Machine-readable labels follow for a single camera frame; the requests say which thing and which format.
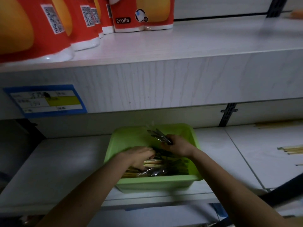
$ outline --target white shelf surface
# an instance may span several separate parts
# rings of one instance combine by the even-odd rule
[[[266,188],[277,188],[303,173],[303,154],[288,155],[278,147],[303,145],[303,126],[258,129],[254,125],[225,128]]]
[[[223,128],[196,129],[203,151],[251,188],[261,189]],[[48,139],[40,143],[0,195],[0,215],[45,214],[99,168],[110,136]],[[204,181],[187,191],[123,194],[113,188],[103,209],[218,202]]]
[[[176,22],[172,30],[108,34],[71,61],[0,72],[161,61],[303,48],[303,21],[265,16]]]

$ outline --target right hand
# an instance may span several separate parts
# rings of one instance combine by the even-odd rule
[[[167,145],[165,143],[161,143],[161,147],[164,150],[170,151],[173,154],[179,155],[181,157],[191,157],[193,152],[197,150],[196,147],[191,145],[186,139],[179,135],[166,135],[173,142],[173,145]]]

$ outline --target green plastic bin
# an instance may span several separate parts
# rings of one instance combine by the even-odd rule
[[[164,134],[180,135],[200,149],[193,128],[185,123],[156,125],[155,127]],[[121,127],[116,129],[111,136],[104,163],[110,160],[116,153],[134,146],[161,148],[160,141],[150,136],[146,126]],[[194,181],[202,180],[192,161],[189,161],[188,172],[189,175],[125,178],[120,179],[116,186],[123,193],[171,191],[175,189],[187,190]]]

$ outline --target upper shelf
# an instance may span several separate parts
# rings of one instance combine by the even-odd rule
[[[303,48],[303,20],[264,16],[176,22],[172,30],[109,34],[71,61],[0,72],[160,61]]]

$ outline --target price tag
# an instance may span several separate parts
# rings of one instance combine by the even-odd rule
[[[9,87],[4,88],[4,91],[26,118],[87,113],[72,84]]]

